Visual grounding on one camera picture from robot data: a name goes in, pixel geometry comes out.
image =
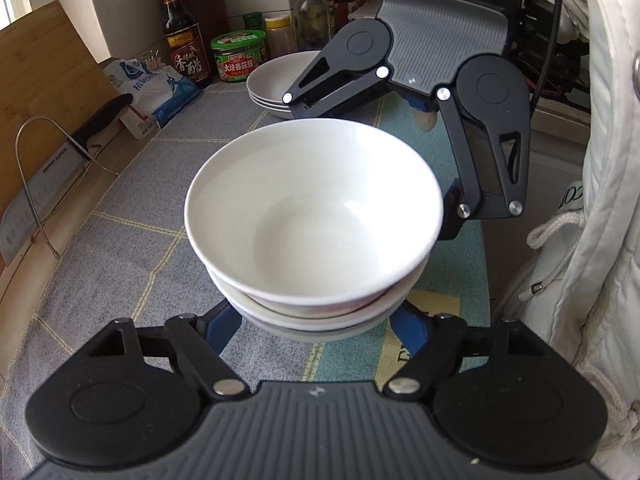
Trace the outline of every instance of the yellow lid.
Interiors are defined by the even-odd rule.
[[[288,14],[283,14],[282,16],[274,16],[273,18],[265,18],[264,26],[267,28],[280,28],[286,27],[291,24],[291,19]]]

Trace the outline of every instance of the knife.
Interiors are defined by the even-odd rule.
[[[71,136],[84,149],[91,137],[103,131],[133,102],[131,94],[121,94],[102,106]],[[82,173],[89,158],[67,140],[30,178],[28,182],[38,216],[44,218],[62,199]],[[20,190],[0,219],[0,254],[9,265],[36,229],[29,202]]]

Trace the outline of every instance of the plastic bag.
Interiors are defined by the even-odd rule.
[[[132,106],[136,110],[153,116],[161,128],[200,92],[171,66],[149,70],[137,59],[116,60],[104,73],[120,93],[133,95]]]

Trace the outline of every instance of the jar with yellow lid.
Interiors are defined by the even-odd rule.
[[[292,54],[296,49],[296,37],[288,14],[264,19],[267,32],[267,44],[271,59]]]

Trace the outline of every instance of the stack of bowls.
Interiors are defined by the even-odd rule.
[[[282,102],[282,96],[316,58],[318,52],[320,51],[297,52],[260,65],[246,80],[251,101],[276,117],[293,119],[289,107]]]
[[[381,130],[271,124],[226,145],[187,194],[190,243],[230,303],[278,336],[327,342],[390,316],[442,224],[428,165]]]

